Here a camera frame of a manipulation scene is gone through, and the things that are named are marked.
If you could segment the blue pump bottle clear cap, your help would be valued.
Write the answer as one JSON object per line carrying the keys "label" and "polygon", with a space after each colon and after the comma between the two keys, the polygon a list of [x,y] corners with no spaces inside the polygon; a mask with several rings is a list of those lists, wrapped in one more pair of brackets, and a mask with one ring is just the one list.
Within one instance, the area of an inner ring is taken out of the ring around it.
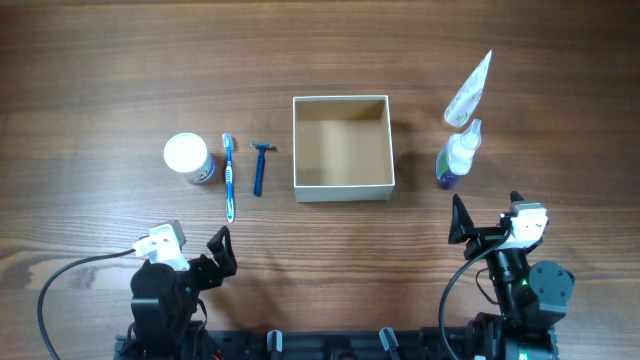
{"label": "blue pump bottle clear cap", "polygon": [[481,126],[482,121],[474,119],[463,133],[450,136],[438,153],[435,175],[441,188],[452,188],[471,170],[475,153],[482,143]]}

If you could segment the blue disposable razor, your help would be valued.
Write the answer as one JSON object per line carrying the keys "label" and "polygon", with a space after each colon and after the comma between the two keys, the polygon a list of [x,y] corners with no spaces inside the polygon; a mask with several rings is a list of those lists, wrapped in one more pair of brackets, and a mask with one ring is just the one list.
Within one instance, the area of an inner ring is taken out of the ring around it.
{"label": "blue disposable razor", "polygon": [[262,194],[262,184],[263,184],[264,169],[265,169],[265,153],[269,150],[275,150],[276,147],[271,143],[256,142],[256,141],[252,141],[250,143],[250,146],[255,148],[258,151],[253,194],[256,197],[260,197]]}

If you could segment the white cotton swab tub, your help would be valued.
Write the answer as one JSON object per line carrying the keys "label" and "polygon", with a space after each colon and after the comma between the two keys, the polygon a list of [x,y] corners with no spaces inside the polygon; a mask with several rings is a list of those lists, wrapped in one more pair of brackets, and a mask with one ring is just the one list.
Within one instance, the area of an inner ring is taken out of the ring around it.
{"label": "white cotton swab tub", "polygon": [[215,164],[205,141],[195,133],[179,133],[165,144],[163,159],[174,172],[191,184],[206,182]]}

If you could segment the white floral shampoo tube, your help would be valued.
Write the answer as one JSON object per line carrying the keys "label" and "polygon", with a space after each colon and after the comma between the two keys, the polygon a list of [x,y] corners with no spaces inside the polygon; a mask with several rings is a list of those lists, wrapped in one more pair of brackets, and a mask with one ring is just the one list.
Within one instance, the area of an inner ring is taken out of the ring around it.
{"label": "white floral shampoo tube", "polygon": [[493,50],[490,50],[470,74],[443,114],[443,121],[453,128],[463,127],[471,118],[482,97]]}

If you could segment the blue white toothbrush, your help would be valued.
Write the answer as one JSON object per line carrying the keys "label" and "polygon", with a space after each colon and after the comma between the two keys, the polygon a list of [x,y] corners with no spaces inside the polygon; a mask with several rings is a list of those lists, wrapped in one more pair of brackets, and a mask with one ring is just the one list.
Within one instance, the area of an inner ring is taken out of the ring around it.
{"label": "blue white toothbrush", "polygon": [[226,197],[226,217],[229,223],[235,220],[235,203],[234,203],[234,175],[232,168],[232,151],[234,147],[233,137],[229,133],[222,135],[222,142],[226,151],[225,165],[225,184],[227,189]]}

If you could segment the white cardboard box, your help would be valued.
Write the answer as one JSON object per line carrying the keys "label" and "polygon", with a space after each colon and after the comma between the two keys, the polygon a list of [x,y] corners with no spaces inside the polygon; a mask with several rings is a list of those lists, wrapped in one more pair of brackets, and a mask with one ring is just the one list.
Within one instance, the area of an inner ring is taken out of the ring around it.
{"label": "white cardboard box", "polygon": [[390,197],[396,181],[388,96],[298,96],[292,105],[298,202]]}

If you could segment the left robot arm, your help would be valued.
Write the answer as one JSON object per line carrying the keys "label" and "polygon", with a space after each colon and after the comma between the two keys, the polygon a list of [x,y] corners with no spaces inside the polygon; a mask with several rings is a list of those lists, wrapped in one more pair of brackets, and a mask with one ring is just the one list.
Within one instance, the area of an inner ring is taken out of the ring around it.
{"label": "left robot arm", "polygon": [[177,221],[149,230],[132,245],[146,257],[130,281],[134,322],[116,359],[221,359],[220,346],[206,331],[205,320],[192,315],[204,310],[199,295],[217,288],[237,272],[230,231],[223,226],[207,242],[209,256],[186,259],[186,237]]}

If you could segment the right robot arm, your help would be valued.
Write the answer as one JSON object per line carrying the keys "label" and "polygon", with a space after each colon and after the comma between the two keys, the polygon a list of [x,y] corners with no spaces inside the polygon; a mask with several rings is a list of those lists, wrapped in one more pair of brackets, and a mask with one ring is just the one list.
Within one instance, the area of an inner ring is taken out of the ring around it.
{"label": "right robot arm", "polygon": [[[474,224],[459,195],[452,197],[448,242],[464,244],[465,263],[447,283],[438,310],[441,352],[451,359],[557,359],[555,324],[568,312],[574,275],[552,261],[528,263],[527,256],[543,241],[549,223],[546,208],[516,191],[511,207],[497,225]],[[460,352],[445,328],[448,296],[458,279],[484,260],[500,313],[478,313],[468,323]]]}

